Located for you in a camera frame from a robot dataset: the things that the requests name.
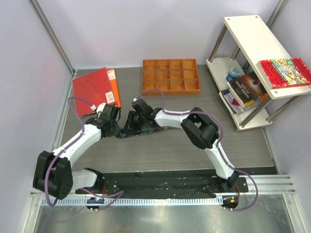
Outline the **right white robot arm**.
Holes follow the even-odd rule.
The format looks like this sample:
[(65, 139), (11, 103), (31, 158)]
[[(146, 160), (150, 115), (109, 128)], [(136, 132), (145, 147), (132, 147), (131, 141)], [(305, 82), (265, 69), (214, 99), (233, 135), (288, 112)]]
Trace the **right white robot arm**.
[(165, 128), (182, 129), (191, 143), (203, 150), (214, 165), (220, 188), (226, 192), (237, 186), (239, 173), (229, 162), (220, 143), (219, 127), (200, 108), (194, 107), (187, 112), (153, 109), (143, 99), (132, 102), (133, 110), (129, 112), (121, 136), (131, 137), (146, 135)]

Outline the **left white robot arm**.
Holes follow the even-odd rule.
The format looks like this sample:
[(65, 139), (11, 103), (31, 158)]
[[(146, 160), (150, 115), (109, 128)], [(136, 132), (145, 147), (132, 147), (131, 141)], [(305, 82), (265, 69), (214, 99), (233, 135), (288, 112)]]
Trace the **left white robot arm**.
[(100, 193), (104, 186), (101, 172), (91, 168), (73, 172), (72, 167), (93, 144), (119, 133), (119, 112), (120, 108), (116, 106), (100, 104), (97, 115), (89, 118), (67, 143), (52, 152), (41, 152), (37, 158), (33, 188), (58, 200), (81, 188)]

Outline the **floral navy necktie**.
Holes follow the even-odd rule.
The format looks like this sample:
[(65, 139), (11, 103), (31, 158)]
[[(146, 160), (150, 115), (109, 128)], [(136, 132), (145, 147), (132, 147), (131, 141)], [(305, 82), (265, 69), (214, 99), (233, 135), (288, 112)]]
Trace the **floral navy necktie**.
[(135, 136), (143, 136), (148, 135), (152, 133), (158, 133), (166, 130), (174, 129), (174, 127), (169, 126), (158, 126), (158, 125), (134, 125), (131, 126), (129, 124), (126, 124), (116, 135), (116, 138), (125, 139), (129, 137), (135, 137)]

